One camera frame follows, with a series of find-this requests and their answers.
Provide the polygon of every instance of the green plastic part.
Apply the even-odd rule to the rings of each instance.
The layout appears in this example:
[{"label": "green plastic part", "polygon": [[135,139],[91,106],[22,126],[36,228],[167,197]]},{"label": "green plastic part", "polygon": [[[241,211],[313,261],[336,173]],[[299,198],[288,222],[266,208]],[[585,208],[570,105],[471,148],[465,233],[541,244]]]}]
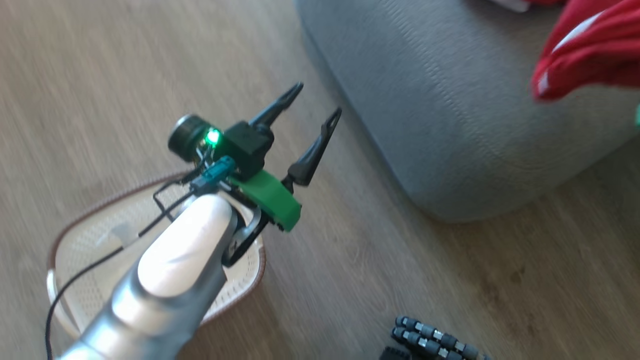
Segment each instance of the green plastic part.
[{"label": "green plastic part", "polygon": [[300,219],[302,205],[293,197],[280,180],[264,170],[260,170],[251,179],[240,182],[231,177],[231,183],[271,218],[282,226],[284,231],[291,231]]}]

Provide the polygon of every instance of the red cloth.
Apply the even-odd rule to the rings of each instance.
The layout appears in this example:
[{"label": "red cloth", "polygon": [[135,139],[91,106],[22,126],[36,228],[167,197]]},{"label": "red cloth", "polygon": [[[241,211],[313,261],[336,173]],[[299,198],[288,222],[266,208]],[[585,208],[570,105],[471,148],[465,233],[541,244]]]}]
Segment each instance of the red cloth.
[{"label": "red cloth", "polygon": [[595,83],[640,86],[640,0],[569,0],[531,81],[540,100]]}]

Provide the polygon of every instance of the gray fabric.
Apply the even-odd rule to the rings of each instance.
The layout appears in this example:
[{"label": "gray fabric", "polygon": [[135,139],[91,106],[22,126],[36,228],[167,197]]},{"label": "gray fabric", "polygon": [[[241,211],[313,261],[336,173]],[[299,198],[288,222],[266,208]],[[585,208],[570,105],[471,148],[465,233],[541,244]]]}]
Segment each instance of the gray fabric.
[{"label": "gray fabric", "polygon": [[303,27],[406,193],[448,222],[515,209],[635,135],[638,93],[536,104],[559,9],[483,0],[298,0]]}]

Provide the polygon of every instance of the laundry basket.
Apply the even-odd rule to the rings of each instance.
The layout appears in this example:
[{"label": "laundry basket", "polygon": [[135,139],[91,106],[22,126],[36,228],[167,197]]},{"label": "laundry basket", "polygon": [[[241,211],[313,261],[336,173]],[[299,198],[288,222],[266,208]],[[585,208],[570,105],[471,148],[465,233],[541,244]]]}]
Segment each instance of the laundry basket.
[{"label": "laundry basket", "polygon": [[[87,328],[93,317],[110,298],[116,283],[147,247],[170,225],[164,219],[143,237],[128,244],[128,239],[143,229],[160,210],[152,194],[166,181],[183,174],[175,174],[152,181],[137,189],[120,194],[91,209],[68,225],[56,238],[49,251],[47,292],[53,302],[58,288],[84,267],[125,244],[125,249],[109,261],[84,274],[64,293],[54,312],[55,318],[74,339]],[[171,186],[160,195],[164,204],[183,196],[187,188]],[[248,224],[253,211],[220,193],[242,214]],[[247,296],[258,285],[264,274],[266,258],[262,237],[258,237],[247,253],[231,268],[226,268],[227,282],[211,308],[202,319],[202,325]]]}]

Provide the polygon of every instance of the robotic hand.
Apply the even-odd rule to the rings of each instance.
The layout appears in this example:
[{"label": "robotic hand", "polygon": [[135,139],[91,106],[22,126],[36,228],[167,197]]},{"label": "robotic hand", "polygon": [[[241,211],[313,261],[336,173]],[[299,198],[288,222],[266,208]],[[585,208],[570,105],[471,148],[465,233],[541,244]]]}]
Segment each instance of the robotic hand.
[{"label": "robotic hand", "polygon": [[[196,167],[154,194],[162,213],[138,236],[163,217],[172,224],[120,280],[64,359],[174,358],[193,337],[227,280],[223,266],[240,259],[268,224],[285,232],[293,229],[301,211],[293,197],[293,184],[309,185],[342,113],[338,108],[331,115],[317,140],[277,180],[263,169],[275,139],[270,127],[302,87],[296,84],[253,120],[240,121],[224,131],[197,115],[178,121],[169,137],[169,149]],[[167,208],[156,197],[171,185],[187,184],[189,192]],[[253,209],[248,224],[233,205],[217,195],[219,191]],[[183,210],[173,218],[171,211],[182,202]],[[45,337],[51,356],[48,327]]]}]

